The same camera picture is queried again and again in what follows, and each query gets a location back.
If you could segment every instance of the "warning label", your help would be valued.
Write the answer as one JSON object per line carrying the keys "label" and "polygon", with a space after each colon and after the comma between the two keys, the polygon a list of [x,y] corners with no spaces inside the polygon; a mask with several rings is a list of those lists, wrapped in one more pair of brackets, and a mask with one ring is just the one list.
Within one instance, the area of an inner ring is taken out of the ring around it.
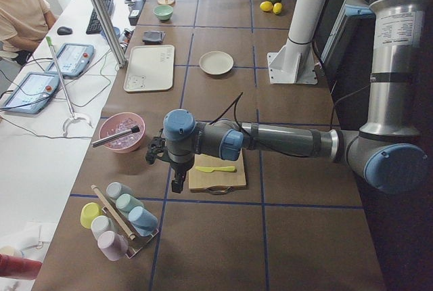
{"label": "warning label", "polygon": [[423,12],[405,12],[376,19],[374,48],[387,45],[419,47]]}

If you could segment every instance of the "pink cup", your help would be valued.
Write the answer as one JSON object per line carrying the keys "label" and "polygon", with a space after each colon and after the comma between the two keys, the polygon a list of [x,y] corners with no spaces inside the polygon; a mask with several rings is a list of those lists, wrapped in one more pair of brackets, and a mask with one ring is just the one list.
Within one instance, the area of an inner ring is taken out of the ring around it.
{"label": "pink cup", "polygon": [[110,261],[118,261],[128,250],[128,241],[114,231],[106,231],[97,239],[97,246]]}

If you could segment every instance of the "red cylinder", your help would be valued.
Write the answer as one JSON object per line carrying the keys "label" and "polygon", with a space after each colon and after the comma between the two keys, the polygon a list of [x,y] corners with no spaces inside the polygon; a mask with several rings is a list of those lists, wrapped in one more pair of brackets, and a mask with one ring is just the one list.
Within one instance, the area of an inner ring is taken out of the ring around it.
{"label": "red cylinder", "polygon": [[11,279],[36,279],[42,263],[0,254],[0,276]]}

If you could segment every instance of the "yellow lemon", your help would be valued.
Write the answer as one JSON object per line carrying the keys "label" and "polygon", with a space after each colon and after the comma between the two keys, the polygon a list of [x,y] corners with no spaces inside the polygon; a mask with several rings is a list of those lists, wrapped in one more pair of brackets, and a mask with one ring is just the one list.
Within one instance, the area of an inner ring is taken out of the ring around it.
{"label": "yellow lemon", "polygon": [[260,9],[262,9],[264,12],[269,12],[273,9],[273,4],[270,1],[263,1],[260,4]]}
{"label": "yellow lemon", "polygon": [[279,15],[283,9],[283,5],[280,2],[277,2],[275,5],[273,5],[273,13],[275,15]]}

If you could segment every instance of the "brown table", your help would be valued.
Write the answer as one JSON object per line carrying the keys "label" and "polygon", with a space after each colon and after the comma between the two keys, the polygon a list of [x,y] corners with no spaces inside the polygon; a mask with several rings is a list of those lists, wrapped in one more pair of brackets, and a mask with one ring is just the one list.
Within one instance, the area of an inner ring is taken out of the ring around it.
{"label": "brown table", "polygon": [[[145,30],[164,30],[175,46],[169,91],[126,93],[118,72],[99,125],[117,112],[146,122],[135,152],[89,148],[42,270],[38,290],[384,290],[384,283],[352,173],[323,159],[245,151],[248,189],[224,196],[170,190],[167,163],[145,163],[146,145],[175,108],[212,120],[243,91],[241,121],[327,130],[332,99],[325,78],[315,86],[271,85],[266,54],[285,43],[296,0],[279,16],[262,0],[176,0],[170,21],[153,15],[147,0],[129,50]],[[235,67],[213,77],[200,56],[221,50]],[[80,226],[84,204],[120,181],[160,220],[160,235],[132,259],[108,261]]]}

